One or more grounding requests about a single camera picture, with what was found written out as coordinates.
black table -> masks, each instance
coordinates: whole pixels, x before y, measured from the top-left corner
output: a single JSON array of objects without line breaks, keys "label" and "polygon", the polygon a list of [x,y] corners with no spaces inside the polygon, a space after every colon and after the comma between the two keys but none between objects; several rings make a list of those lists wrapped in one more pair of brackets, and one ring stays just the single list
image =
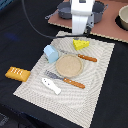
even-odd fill
[{"label": "black table", "polygon": [[[25,0],[32,24],[41,33],[55,36],[71,30],[50,25],[44,19],[53,13],[60,0]],[[89,38],[115,43],[90,128],[128,127],[128,44],[89,35]],[[32,70],[43,49],[52,39],[37,34],[29,25],[20,0],[0,11],[0,104],[26,113],[55,128],[81,128],[62,117],[13,95],[21,82],[8,79],[10,66]]]}]

black cable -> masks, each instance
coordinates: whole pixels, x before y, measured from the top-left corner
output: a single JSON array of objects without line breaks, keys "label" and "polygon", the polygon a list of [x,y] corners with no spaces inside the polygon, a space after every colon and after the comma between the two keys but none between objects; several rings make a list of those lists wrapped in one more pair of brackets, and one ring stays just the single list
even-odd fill
[{"label": "black cable", "polygon": [[54,36],[47,36],[47,35],[42,34],[41,32],[39,32],[39,31],[32,25],[31,21],[30,21],[29,18],[28,18],[26,9],[25,9],[24,0],[21,0],[21,1],[22,1],[22,7],[23,7],[24,14],[25,14],[25,16],[26,16],[26,18],[27,18],[29,24],[30,24],[31,27],[32,27],[38,34],[40,34],[41,36],[46,37],[46,38],[50,38],[50,39],[64,38],[64,37],[83,37],[83,36],[85,37],[85,36],[88,36],[88,34],[80,34],[80,35],[65,35],[65,36],[56,36],[56,37],[54,37]]}]

striped pattern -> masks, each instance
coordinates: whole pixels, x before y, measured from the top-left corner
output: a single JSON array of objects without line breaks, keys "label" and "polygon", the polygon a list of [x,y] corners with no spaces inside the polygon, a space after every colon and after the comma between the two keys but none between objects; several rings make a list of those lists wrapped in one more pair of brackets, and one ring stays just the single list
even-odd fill
[{"label": "striped pattern", "polygon": [[[60,31],[58,36],[66,34],[69,33]],[[42,77],[48,78],[44,75],[44,71],[52,71],[58,76],[59,74],[56,72],[55,63],[49,64],[42,55],[32,69],[28,81],[22,83],[14,92],[14,95],[62,116],[83,128],[89,128],[114,44],[85,37],[80,39],[90,41],[89,47],[75,51],[72,43],[73,38],[54,39],[51,45],[69,52],[97,58],[97,63],[82,60],[84,71],[78,77],[72,78],[72,80],[84,84],[85,89],[80,89],[57,79],[53,81],[61,88],[62,92],[57,96],[53,91],[47,89],[41,82]]]}]

round plate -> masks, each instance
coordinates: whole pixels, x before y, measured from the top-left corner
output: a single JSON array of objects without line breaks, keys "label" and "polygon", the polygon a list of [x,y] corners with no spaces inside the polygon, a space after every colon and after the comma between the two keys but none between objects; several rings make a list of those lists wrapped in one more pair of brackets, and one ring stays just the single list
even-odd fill
[{"label": "round plate", "polygon": [[83,71],[83,63],[76,55],[64,55],[56,62],[58,73],[64,77],[74,77]]}]

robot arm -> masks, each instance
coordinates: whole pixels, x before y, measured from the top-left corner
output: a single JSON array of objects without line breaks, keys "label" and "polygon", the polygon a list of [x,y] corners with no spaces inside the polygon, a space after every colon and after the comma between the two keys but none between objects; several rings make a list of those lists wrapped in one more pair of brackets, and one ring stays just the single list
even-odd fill
[{"label": "robot arm", "polygon": [[72,13],[72,34],[83,34],[94,26],[92,8],[95,0],[70,0]]}]

